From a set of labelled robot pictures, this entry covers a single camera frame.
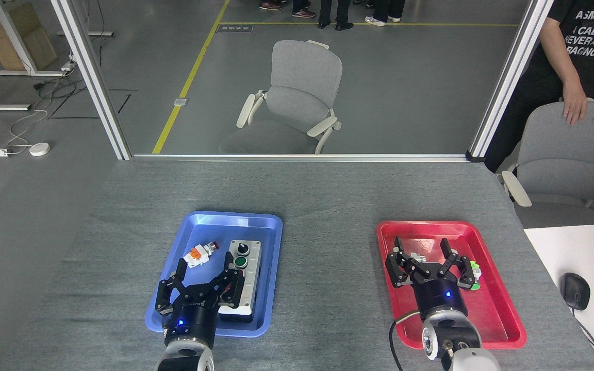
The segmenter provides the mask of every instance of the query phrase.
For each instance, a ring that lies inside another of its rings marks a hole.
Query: red tray
[[[516,349],[526,344],[526,330],[519,319],[515,306],[505,289],[505,285],[487,251],[481,233],[476,227],[458,221],[386,221],[377,226],[382,266],[386,256],[393,251],[396,237],[403,242],[405,253],[418,253],[427,261],[443,263],[439,243],[448,238],[452,249],[460,255],[468,256],[481,267],[478,280],[481,288],[476,291],[462,291],[462,297],[469,310],[469,320],[476,326],[483,340],[483,348]],[[459,277],[456,267],[451,272]],[[409,286],[394,289],[389,275],[384,271],[393,317],[418,309],[414,291]],[[398,336],[410,348],[422,349],[422,323],[417,315],[396,326]]]

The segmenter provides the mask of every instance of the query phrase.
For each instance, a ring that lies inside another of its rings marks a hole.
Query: orange electrical component
[[[189,255],[191,255],[192,258],[198,260],[201,258],[201,253],[197,250],[197,249],[191,249],[191,251],[189,252]]]

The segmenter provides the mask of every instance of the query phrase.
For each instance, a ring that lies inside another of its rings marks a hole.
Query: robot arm
[[[167,349],[157,371],[214,371],[212,346],[219,306],[237,308],[244,287],[240,269],[233,268],[233,255],[226,252],[224,270],[210,282],[185,287],[187,262],[179,259],[175,272],[158,285],[155,310],[162,315]],[[178,296],[171,303],[173,289]]]
[[[451,249],[448,240],[441,240],[443,264],[424,261],[420,256],[407,256],[400,238],[393,253],[386,258],[386,270],[395,288],[410,284],[423,322],[422,341],[432,361],[439,358],[446,371],[499,371],[492,353],[482,349],[481,336],[467,318],[467,306],[460,289],[476,284],[471,261]],[[455,265],[460,277],[450,272]],[[405,320],[398,319],[396,324]]]

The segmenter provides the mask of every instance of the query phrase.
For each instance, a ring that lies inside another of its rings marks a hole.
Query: power outlet
[[[66,62],[66,64],[64,64],[61,67],[61,70],[64,71],[64,72],[70,72],[70,71],[72,71],[74,69],[75,69],[75,62],[73,62],[73,61]]]
[[[240,297],[240,306],[219,307],[219,316],[223,321],[251,322],[254,320],[254,302],[258,272],[260,271],[260,241],[233,240],[228,251],[233,254],[235,268],[244,272],[244,289]]]

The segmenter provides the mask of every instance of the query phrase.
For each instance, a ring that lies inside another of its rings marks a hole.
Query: person
[[[283,7],[277,0],[267,0],[266,2],[260,2],[258,6],[260,9],[264,10],[281,10]]]
[[[366,23],[382,27],[386,25],[389,19],[392,22],[400,22],[403,17],[405,0],[375,0],[373,4],[375,10],[372,16],[366,17]]]
[[[363,4],[364,0],[353,0],[352,3],[354,5],[361,5]],[[366,1],[366,5],[365,5],[366,9],[375,9],[375,0],[367,0]]]
[[[585,117],[586,97],[594,99],[594,0],[555,0],[539,38],[485,153],[492,172],[517,146],[536,108],[563,97],[563,116],[574,125]]]
[[[267,0],[266,2],[260,2],[259,8],[264,10],[281,10],[283,7],[281,3],[285,3],[287,0]],[[314,12],[308,10],[311,7],[309,0],[294,0],[292,2],[292,16],[297,18],[313,18],[316,16]]]
[[[347,21],[347,10],[350,7],[350,0],[338,0],[336,9],[336,30],[344,31],[354,27],[354,24]],[[332,0],[320,1],[320,17],[318,18],[318,28],[325,28],[332,23],[329,15],[332,13]]]

